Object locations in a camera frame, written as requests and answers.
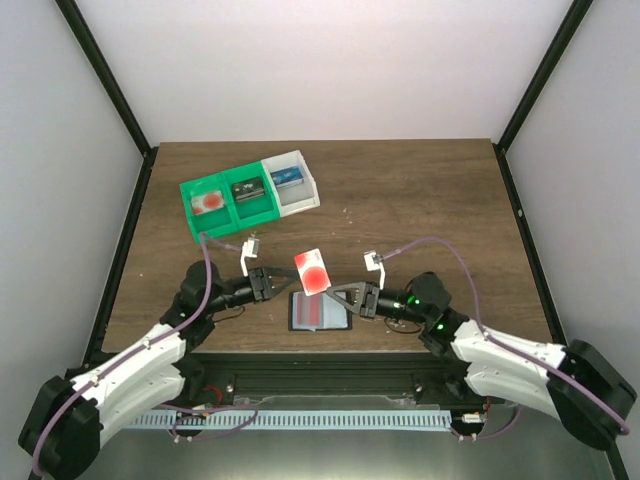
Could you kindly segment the black leather card holder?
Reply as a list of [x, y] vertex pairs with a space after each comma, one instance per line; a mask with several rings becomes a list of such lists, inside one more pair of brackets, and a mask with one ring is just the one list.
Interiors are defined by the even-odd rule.
[[307, 296], [291, 292], [288, 304], [288, 330], [292, 332], [348, 331], [352, 313], [326, 293]]

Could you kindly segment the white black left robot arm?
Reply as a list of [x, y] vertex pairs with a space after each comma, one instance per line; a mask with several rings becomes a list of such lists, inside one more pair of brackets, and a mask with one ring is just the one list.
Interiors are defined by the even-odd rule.
[[257, 267], [223, 280], [212, 261], [192, 264], [169, 309], [141, 339], [91, 370], [41, 386], [18, 437], [33, 474], [76, 479], [135, 418], [194, 397], [202, 375], [189, 355], [213, 332], [215, 314], [269, 301], [298, 279], [291, 268]]

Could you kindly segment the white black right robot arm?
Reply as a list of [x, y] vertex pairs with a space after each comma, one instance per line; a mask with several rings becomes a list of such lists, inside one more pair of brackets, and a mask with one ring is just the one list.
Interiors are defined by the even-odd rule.
[[464, 365], [463, 381], [476, 395], [542, 412], [587, 446], [604, 451], [630, 432], [627, 417], [637, 394], [586, 341], [537, 342], [487, 328], [451, 307], [450, 294], [433, 272], [418, 275], [403, 290], [357, 282], [326, 293], [361, 318], [419, 325], [425, 348]]

